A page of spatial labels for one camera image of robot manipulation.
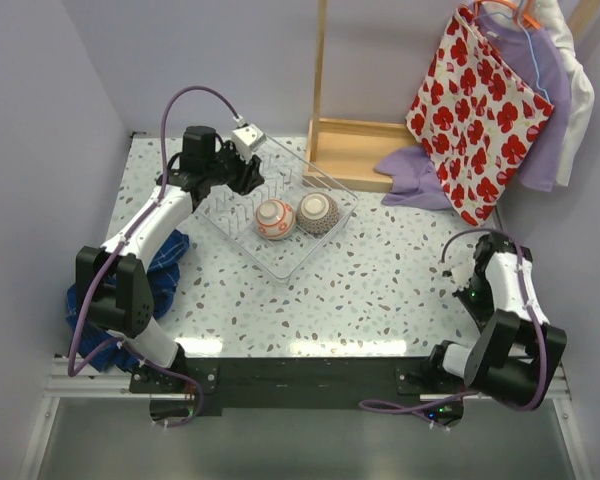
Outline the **orange floral pattern bowl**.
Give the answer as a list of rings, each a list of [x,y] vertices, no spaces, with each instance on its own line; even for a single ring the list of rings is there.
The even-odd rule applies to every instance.
[[[264,239],[283,240],[292,233],[295,219],[295,211],[290,204],[277,198],[268,199],[256,209],[256,231]]]

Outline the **white wire dish rack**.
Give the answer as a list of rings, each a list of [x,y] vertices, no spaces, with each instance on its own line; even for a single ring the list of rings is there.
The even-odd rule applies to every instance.
[[[264,184],[246,196],[216,187],[198,213],[261,270],[286,281],[346,225],[358,196],[289,142],[269,137],[256,154]]]

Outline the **brown lattice pattern bowl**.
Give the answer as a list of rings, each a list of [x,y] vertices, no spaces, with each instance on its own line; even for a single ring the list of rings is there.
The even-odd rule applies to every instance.
[[[324,193],[305,195],[296,210],[298,227],[311,235],[328,233],[339,221],[336,202]]]

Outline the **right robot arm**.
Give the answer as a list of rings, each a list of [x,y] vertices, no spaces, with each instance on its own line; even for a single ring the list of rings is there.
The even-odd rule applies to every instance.
[[[443,275],[479,330],[471,347],[444,341],[426,360],[425,379],[439,393],[460,380],[512,408],[530,411],[545,398],[567,346],[564,330],[550,324],[532,279],[531,251],[509,235],[480,228],[473,256]]]

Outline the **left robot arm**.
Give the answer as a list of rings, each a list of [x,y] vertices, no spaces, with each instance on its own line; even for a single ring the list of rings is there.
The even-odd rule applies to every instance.
[[[247,195],[263,184],[258,148],[267,140],[255,125],[232,131],[222,140],[216,130],[190,126],[182,149],[163,162],[163,173],[142,209],[100,247],[84,247],[76,257],[78,320],[69,353],[70,375],[82,368],[76,356],[86,323],[110,334],[110,343],[155,366],[151,378],[165,392],[180,390],[187,368],[176,361],[179,345],[154,318],[148,267],[176,229],[200,206],[215,186]]]

